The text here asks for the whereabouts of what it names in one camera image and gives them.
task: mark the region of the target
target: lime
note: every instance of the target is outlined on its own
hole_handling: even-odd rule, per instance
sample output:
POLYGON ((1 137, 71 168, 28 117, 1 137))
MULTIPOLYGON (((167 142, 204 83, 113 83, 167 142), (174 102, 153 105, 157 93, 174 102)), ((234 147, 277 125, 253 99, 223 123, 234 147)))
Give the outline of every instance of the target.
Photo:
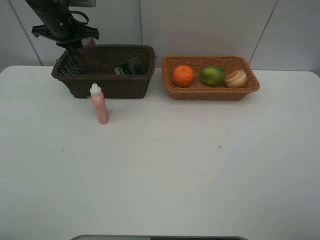
POLYGON ((206 66, 200 72, 201 80, 211 86, 221 86, 227 77, 225 70, 219 66, 206 66))

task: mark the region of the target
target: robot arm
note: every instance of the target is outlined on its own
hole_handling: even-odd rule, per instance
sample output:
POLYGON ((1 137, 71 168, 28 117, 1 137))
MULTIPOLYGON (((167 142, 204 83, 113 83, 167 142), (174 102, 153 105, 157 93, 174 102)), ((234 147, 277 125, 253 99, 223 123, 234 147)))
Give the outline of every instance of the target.
POLYGON ((25 1, 44 23, 32 28, 35 37, 42 36, 53 40, 58 46, 69 51, 82 48, 83 39, 99 39, 98 29, 86 26, 89 18, 83 12, 69 10, 70 0, 25 1), (86 22, 76 20, 73 14, 81 15, 86 22))

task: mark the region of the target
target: wicker basket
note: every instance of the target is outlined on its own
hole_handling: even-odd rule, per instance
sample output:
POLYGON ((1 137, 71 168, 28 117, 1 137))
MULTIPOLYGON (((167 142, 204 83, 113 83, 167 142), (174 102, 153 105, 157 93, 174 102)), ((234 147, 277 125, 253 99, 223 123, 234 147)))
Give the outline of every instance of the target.
POLYGON ((238 101, 260 87, 246 60, 238 56, 167 56, 162 62, 164 88, 178 100, 220 100, 238 101), (173 82, 173 72, 179 65, 187 65, 195 72, 195 80, 190 86, 179 87, 173 82), (206 66, 219 66, 226 74, 244 70, 248 82, 243 88, 212 87, 201 81, 199 72, 206 66))
POLYGON ((85 68, 79 60, 68 51, 57 60, 52 76, 63 82, 79 99, 90 96, 92 84, 98 84, 105 98, 142 99, 145 97, 149 81, 156 68, 155 51, 150 46, 140 45, 99 45, 100 64, 95 68, 85 68), (128 63, 138 57, 148 63, 145 75, 117 76, 114 68, 128 63))

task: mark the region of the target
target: pink bottle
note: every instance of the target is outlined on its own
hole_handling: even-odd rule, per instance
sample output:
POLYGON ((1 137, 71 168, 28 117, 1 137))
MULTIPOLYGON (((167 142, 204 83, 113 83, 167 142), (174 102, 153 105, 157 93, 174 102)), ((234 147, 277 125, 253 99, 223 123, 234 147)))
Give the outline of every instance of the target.
POLYGON ((100 124, 107 124, 109 122, 109 113, 107 110, 105 97, 101 88, 96 84, 92 84, 90 88, 91 99, 98 116, 98 121, 100 124))

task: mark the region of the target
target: yellow onion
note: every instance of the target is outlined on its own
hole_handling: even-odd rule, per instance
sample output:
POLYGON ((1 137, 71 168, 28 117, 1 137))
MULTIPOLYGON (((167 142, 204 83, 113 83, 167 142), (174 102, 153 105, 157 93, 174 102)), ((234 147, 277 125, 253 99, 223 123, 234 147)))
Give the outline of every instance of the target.
POLYGON ((247 74, 243 70, 237 70, 226 77, 225 84, 228 88, 243 88, 247 81, 247 74))

